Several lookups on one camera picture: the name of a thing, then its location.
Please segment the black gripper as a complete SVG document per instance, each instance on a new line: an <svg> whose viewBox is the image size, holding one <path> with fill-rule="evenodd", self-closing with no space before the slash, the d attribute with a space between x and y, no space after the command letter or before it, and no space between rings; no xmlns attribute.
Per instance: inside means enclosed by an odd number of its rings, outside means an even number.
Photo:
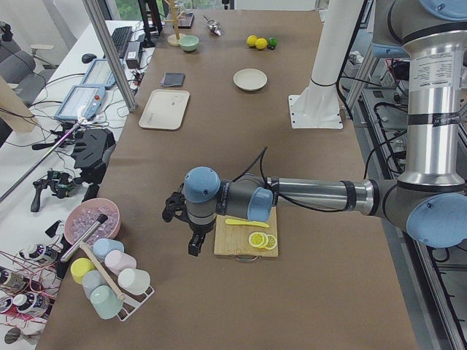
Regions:
<svg viewBox="0 0 467 350"><path fill-rule="evenodd" d="M201 247L204 243L206 234L214 228L214 221L212 220L210 223L203 225L192 222L188 216L185 196L182 193L183 186L184 184L181 184L178 190L173 192L171 196L166 199L162 218L164 222L171 222L175 217L179 221L189 224L190 229L193 231L193 235L188 243L188 254L197 257L201 253Z"/></svg>

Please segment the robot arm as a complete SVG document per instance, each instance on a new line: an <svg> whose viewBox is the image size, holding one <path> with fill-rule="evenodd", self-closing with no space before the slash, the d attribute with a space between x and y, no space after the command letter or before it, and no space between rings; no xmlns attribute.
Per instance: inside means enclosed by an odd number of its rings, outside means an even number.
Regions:
<svg viewBox="0 0 467 350"><path fill-rule="evenodd" d="M377 56L410 59L402 175L360 183L252 174L222 180L211 168L194 168L166 200L162 213L166 222L189 224L191 255L200 253L218 216L265 222L279 201L312 211L377 216L433 248L451 247L466 238L465 181L456 171L466 3L378 1L373 45Z"/></svg>

